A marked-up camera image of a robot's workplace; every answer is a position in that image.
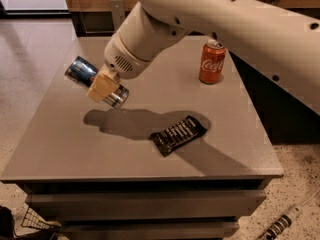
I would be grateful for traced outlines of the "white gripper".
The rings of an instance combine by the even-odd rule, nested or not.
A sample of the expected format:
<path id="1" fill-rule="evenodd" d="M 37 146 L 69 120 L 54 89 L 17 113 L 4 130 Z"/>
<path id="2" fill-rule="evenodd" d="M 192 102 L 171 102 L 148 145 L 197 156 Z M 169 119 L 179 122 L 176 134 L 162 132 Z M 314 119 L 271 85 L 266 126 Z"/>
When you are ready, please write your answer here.
<path id="1" fill-rule="evenodd" d="M 87 96 L 96 102 L 102 101 L 119 88 L 120 77 L 123 79 L 138 77 L 149 66 L 155 55 L 156 46 L 145 36 L 114 34 L 104 50 L 105 64 L 110 68 L 103 66 L 98 71 Z"/>

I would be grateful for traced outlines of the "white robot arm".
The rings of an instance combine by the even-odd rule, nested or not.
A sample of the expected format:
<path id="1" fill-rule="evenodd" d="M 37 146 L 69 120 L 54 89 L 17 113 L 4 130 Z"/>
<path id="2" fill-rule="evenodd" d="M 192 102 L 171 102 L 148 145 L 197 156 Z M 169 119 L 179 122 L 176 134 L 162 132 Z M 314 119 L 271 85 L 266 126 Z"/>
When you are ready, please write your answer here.
<path id="1" fill-rule="evenodd" d="M 207 35 L 320 113 L 320 21 L 256 0 L 138 0 L 104 51 L 88 96 L 99 102 L 164 49 Z"/>

